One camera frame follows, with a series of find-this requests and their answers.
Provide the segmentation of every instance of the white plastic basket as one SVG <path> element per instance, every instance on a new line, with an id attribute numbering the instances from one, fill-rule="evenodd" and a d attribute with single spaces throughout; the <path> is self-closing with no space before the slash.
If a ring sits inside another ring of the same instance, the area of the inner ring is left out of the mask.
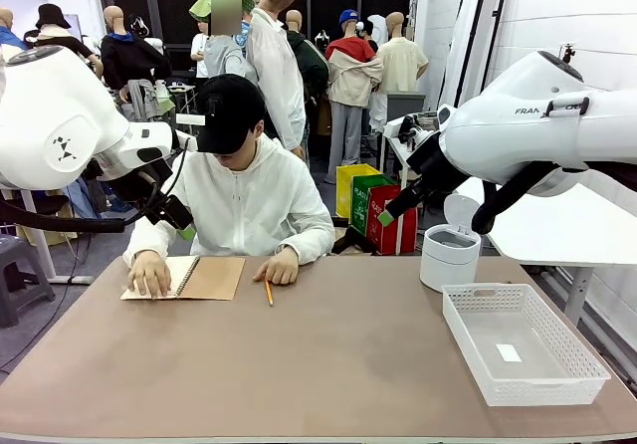
<path id="1" fill-rule="evenodd" d="M 590 404 L 610 378 L 529 285 L 443 287 L 443 315 L 490 406 Z"/>

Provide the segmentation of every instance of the tiled wall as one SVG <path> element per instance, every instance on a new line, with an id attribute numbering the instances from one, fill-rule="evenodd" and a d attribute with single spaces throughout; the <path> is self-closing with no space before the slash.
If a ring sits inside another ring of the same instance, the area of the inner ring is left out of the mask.
<path id="1" fill-rule="evenodd" d="M 420 90 L 427 95 L 425 110 L 434 109 L 440 96 L 449 44 L 454 32 L 460 0 L 428 0 L 423 49 L 429 59 L 427 74 L 420 81 Z M 416 40 L 419 29 L 416 25 Z"/>
<path id="2" fill-rule="evenodd" d="M 490 77 L 535 49 L 557 54 L 567 42 L 575 43 L 571 64 L 588 86 L 637 89 L 637 0 L 506 0 Z M 637 216 L 637 193 L 597 172 L 583 181 Z M 637 271 L 595 270 L 588 297 L 637 348 Z"/>

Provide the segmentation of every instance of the brown table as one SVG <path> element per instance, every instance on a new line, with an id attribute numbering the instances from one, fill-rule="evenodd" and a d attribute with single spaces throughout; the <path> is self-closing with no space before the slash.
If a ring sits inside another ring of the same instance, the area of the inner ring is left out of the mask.
<path id="1" fill-rule="evenodd" d="M 272 309 L 263 285 L 251 282 L 262 262 L 248 260 L 233 302 L 142 303 L 119 300 L 126 268 L 115 261 L 0 386 L 1 435 L 153 443 L 637 436 L 637 401 L 614 374 L 590 406 L 488 407 L 441 296 L 418 280 L 420 258 L 322 259 L 296 286 L 275 289 Z M 478 280 L 532 284 L 501 258 L 482 259 Z"/>

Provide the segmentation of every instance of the hand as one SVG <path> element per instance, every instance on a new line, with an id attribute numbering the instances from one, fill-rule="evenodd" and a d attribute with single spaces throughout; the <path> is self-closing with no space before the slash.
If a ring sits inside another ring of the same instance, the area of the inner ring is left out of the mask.
<path id="1" fill-rule="evenodd" d="M 306 161 L 306 152 L 303 150 L 302 147 L 293 148 L 292 150 L 290 150 L 290 152 L 296 155 L 303 162 Z"/>
<path id="2" fill-rule="evenodd" d="M 119 98 L 121 99 L 121 101 L 124 104 L 128 104 L 128 99 L 126 98 L 126 95 L 128 94 L 128 92 L 126 91 L 126 88 L 121 88 L 119 90 Z"/>
<path id="3" fill-rule="evenodd" d="M 291 285 L 298 274 L 299 256 L 294 248 L 286 247 L 259 268 L 254 281 L 260 282 L 265 278 L 273 285 Z"/>
<path id="4" fill-rule="evenodd" d="M 157 252 L 145 250 L 139 252 L 128 274 L 128 289 L 135 291 L 135 283 L 139 294 L 146 295 L 148 290 L 151 298 L 168 295 L 170 290 L 170 271 L 166 262 Z"/>

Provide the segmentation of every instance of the notebook spiral binding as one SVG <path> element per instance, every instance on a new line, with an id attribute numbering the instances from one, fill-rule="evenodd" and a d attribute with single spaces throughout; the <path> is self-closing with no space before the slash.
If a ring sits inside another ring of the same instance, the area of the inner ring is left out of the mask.
<path id="1" fill-rule="evenodd" d="M 198 263 L 199 263 L 199 257 L 193 260 L 192 265 L 190 265 L 190 268 L 188 269 L 188 272 L 186 273 L 186 276 L 183 277 L 183 280 L 179 284 L 179 288 L 177 288 L 177 291 L 175 292 L 175 295 L 177 297 L 181 296 L 181 292 L 183 292 L 183 289 L 186 288 L 186 284 L 188 283 L 188 280 L 190 280 L 190 277 L 192 276 L 192 272 L 195 271 L 195 268 L 197 267 Z"/>

